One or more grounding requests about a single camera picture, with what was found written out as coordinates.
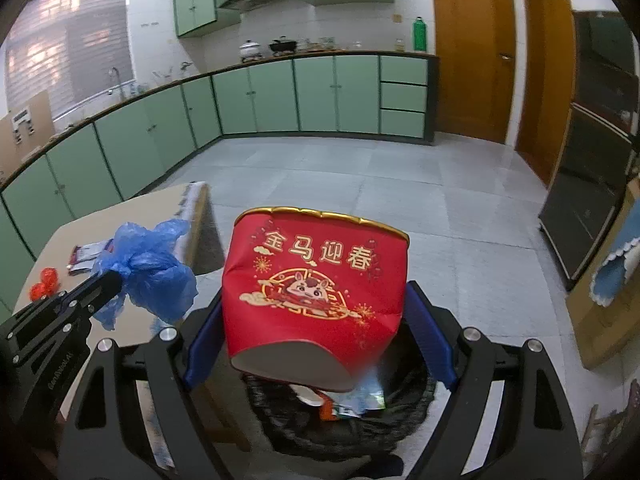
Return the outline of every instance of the metal screw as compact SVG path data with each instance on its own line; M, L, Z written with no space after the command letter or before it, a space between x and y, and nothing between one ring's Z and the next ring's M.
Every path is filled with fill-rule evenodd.
M465 328L462 335L468 341L478 341L481 337L481 333L477 328L473 328L472 326Z
M542 346L542 343L537 339L529 339L527 341L527 346L529 347L529 350L531 350L532 352L542 352L542 349L544 348Z
M160 331L160 339L162 339L162 341L173 341L177 335L178 331L172 326L163 328Z
M98 343L98 350L100 352L107 352L111 350L112 346L113 346L113 339L109 339L108 337L106 337L104 339L100 339L100 342Z

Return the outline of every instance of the window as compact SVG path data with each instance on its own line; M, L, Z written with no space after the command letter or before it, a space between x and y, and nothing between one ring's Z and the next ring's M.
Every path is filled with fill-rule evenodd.
M126 0L31 0L7 37L9 108L48 90L51 112L133 79Z

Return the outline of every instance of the red paper bucket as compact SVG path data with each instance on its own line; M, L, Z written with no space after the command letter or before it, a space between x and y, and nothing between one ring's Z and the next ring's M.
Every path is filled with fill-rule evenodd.
M409 237L293 207L246 211L222 277L231 364L322 390L354 388L398 330Z

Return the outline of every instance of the green bottle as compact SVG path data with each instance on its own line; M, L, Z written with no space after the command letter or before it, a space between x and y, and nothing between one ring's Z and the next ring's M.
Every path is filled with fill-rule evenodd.
M414 21L414 50L427 52L427 24L420 16Z

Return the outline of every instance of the trash bin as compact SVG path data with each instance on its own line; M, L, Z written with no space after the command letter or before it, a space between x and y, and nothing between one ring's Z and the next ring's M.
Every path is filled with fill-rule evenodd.
M249 404L277 452L340 462L390 452L427 416L436 381L404 320L377 366L384 410L362 418L320 420L318 408L302 403L288 384L242 376Z

